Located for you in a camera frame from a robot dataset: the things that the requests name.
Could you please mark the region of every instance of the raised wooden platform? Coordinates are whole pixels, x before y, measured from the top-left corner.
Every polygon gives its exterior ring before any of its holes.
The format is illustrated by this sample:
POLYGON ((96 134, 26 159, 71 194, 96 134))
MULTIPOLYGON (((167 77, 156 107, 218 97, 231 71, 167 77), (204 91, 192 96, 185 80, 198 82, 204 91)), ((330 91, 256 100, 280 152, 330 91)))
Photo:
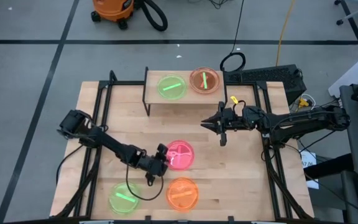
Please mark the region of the raised wooden platform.
POLYGON ((205 104, 217 105, 219 101, 224 101, 223 73, 216 71, 219 75, 219 88, 210 94, 197 93, 190 86, 190 74, 192 71, 147 71, 145 86, 145 103, 151 104, 205 104), (160 95, 157 84, 166 75, 175 74, 181 76, 186 83, 187 91, 185 95, 177 100, 168 100, 160 95))

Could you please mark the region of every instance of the gray floor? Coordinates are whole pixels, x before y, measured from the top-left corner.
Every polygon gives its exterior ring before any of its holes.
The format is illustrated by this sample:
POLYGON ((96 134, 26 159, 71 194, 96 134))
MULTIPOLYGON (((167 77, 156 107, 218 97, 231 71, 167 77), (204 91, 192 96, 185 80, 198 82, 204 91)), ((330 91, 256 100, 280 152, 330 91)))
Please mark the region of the gray floor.
MULTIPOLYGON (((0 1, 0 40, 56 40, 55 44, 42 45, 0 44, 0 205, 73 1, 0 1)), ((240 0, 229 1, 220 10, 207 0, 155 2, 168 17, 166 32, 153 30, 141 11, 135 12, 126 31, 107 21, 94 24, 90 20, 92 2, 80 0, 67 39, 234 38, 240 0)), ((246 0, 238 39, 278 40, 290 2, 246 0)), ((349 4, 349 8, 354 10, 357 6, 349 4)), ((283 39, 357 40, 347 21, 341 26, 335 24, 343 16, 343 8, 334 6, 333 0, 297 0, 283 39)), ((218 69, 231 47, 226 44, 65 45, 5 222, 48 217, 55 190, 55 170, 66 144, 55 130, 65 113, 75 107, 81 82, 106 79, 110 69, 120 80, 141 80, 145 66, 155 70, 192 70, 201 66, 218 69)), ((275 65, 276 45, 237 45, 236 48, 245 53, 248 69, 275 65)), ((302 69, 307 93, 314 96, 317 104, 332 100, 327 88, 357 61, 358 45, 283 45, 280 55, 280 65, 294 63, 302 69)), ((233 59, 226 67, 234 68, 237 63, 233 59)), ((309 134, 303 137, 303 142, 311 143, 324 134, 324 131, 309 134)), ((347 134, 333 134, 311 150, 325 157, 343 155, 349 152, 347 134)), ((337 220, 337 215, 326 215, 315 209, 318 217, 337 220)))

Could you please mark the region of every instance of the wooden table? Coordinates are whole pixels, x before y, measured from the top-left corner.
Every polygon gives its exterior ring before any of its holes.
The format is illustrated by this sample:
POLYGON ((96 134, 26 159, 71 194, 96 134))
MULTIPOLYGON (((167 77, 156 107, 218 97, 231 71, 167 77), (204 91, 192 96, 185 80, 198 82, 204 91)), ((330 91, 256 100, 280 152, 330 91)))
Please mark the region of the wooden table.
MULTIPOLYGON (((98 82, 83 82, 77 109, 92 114, 97 86, 98 82)), ((283 84, 268 82, 267 86, 273 113, 288 113, 283 84)), ((112 151, 104 148, 92 219, 144 220, 146 215, 151 215, 153 220, 227 220, 228 216, 234 216, 238 221, 274 220, 266 166, 260 159, 262 141, 258 131, 227 132, 227 145, 221 147, 219 136, 200 126, 202 119, 215 114, 216 105, 154 105, 148 117, 142 104, 142 90, 143 86, 113 86, 107 133, 124 144, 146 149, 150 155, 155 154, 159 143, 168 144, 184 139, 194 147, 194 163, 186 171, 168 170, 164 175, 165 185, 161 196, 151 202, 140 201, 130 215, 118 215, 109 208, 108 196, 113 186, 125 182, 126 166, 119 162, 112 151), (188 213, 173 210, 165 198, 167 186, 177 177, 189 177, 199 188, 198 204, 188 213)), ((228 86, 227 95, 255 105, 251 86, 228 86)), ((297 147, 295 140, 288 144, 297 147)), ((70 140, 65 154, 76 147, 78 140, 70 140)), ((76 191, 84 154, 85 150, 79 151, 64 163, 51 215, 57 214, 76 191)), ((286 147, 281 150, 281 155, 289 191, 313 216, 299 154, 286 147)), ((140 188, 143 197, 152 197, 159 191, 160 180, 156 179, 154 186, 148 187, 144 175, 142 170, 130 169, 129 182, 140 188)), ((277 192, 283 217, 285 212, 278 188, 277 192)), ((88 193, 85 193, 81 214, 85 214, 87 199, 88 193)))

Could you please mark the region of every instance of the green petri dish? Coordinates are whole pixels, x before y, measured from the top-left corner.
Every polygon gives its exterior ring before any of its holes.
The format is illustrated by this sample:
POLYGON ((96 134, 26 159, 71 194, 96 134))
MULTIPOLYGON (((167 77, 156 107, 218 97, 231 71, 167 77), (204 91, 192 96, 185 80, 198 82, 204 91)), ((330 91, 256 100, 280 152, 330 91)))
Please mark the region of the green petri dish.
MULTIPOLYGON (((129 183, 129 187, 135 194, 139 195, 136 185, 129 183)), ((114 212, 126 215, 135 210, 139 199, 129 192, 126 183, 121 183, 111 189, 109 203, 114 212)))
POLYGON ((177 100, 185 95, 186 82, 179 75, 169 74, 158 81, 157 89, 165 99, 177 100))

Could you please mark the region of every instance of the yellow tag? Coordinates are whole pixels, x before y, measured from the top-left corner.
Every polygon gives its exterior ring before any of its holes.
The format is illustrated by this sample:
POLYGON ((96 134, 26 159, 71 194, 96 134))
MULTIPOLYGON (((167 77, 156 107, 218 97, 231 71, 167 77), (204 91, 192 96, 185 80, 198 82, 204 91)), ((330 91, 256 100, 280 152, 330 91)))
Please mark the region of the yellow tag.
POLYGON ((309 106, 309 103, 305 99, 300 98, 299 99, 299 108, 302 108, 304 106, 309 106))
POLYGON ((230 99, 235 103, 238 104, 239 101, 237 100, 237 98, 235 96, 230 96, 230 99))

